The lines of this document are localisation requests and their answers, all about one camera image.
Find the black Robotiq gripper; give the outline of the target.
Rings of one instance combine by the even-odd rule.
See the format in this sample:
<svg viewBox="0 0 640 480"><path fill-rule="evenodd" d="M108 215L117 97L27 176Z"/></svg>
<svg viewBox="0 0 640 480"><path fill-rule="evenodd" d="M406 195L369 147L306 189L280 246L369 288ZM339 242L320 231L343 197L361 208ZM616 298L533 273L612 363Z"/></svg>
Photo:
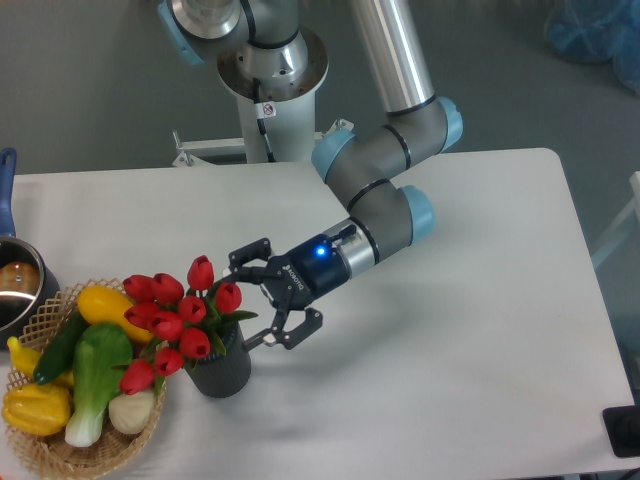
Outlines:
<svg viewBox="0 0 640 480"><path fill-rule="evenodd" d="M272 252L268 238L261 238L228 254L228 268L222 282L261 284L263 294L274 308L285 303L288 310L301 311L350 279L348 262L339 252L338 235L318 234L282 255ZM249 266L253 261L266 266ZM242 342L244 350L260 345L282 345L292 350L323 325L322 313L309 307L304 320L294 329L285 331L289 311L277 310L269 328Z"/></svg>

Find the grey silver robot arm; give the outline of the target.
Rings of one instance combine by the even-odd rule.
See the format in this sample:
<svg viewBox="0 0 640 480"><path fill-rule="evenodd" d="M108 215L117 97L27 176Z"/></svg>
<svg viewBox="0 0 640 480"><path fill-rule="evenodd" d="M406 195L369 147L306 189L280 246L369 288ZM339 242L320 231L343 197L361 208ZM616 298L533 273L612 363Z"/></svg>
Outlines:
<svg viewBox="0 0 640 480"><path fill-rule="evenodd" d="M317 331L313 301L418 242L434 227L433 207L396 175L457 142L456 105L438 96L404 1L354 1L357 32L386 111L361 140L335 123L315 130L315 93L328 71L326 49L299 22L294 1L163 1L159 15L183 59L196 65L217 50L219 78L237 102L238 140L178 143L184 157L240 148L248 163L309 162L347 218L282 255L259 240L230 257L230 278L260 286L272 325L244 346L293 348Z"/></svg>

